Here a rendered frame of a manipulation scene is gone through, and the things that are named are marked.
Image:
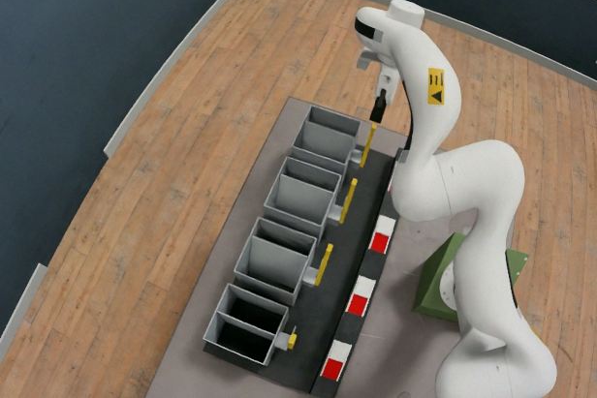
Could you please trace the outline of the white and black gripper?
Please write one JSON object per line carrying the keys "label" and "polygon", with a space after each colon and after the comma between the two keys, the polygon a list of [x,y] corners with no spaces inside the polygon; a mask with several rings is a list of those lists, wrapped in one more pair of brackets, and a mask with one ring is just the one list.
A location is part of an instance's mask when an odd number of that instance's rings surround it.
{"label": "white and black gripper", "polygon": [[386,106],[390,106],[393,102],[394,92],[396,91],[399,78],[400,75],[397,68],[383,63],[381,64],[373,98],[374,100],[377,100],[372,108],[369,118],[370,121],[381,124]]}

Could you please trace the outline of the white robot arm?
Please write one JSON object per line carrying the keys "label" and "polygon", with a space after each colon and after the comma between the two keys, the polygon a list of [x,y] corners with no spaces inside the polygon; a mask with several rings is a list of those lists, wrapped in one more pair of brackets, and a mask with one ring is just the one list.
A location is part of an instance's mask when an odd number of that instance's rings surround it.
{"label": "white robot arm", "polygon": [[555,384],[556,365],[519,310],[506,253],[523,166],[510,145],[495,139],[432,155],[458,119],[461,92],[452,66],[420,30],[423,19],[420,6],[392,0],[388,11],[361,8],[355,31],[364,45],[357,68],[366,71],[371,61],[397,68],[411,110],[391,184],[397,213],[418,223],[478,212],[440,280],[461,339],[438,369],[435,396],[542,398]]}

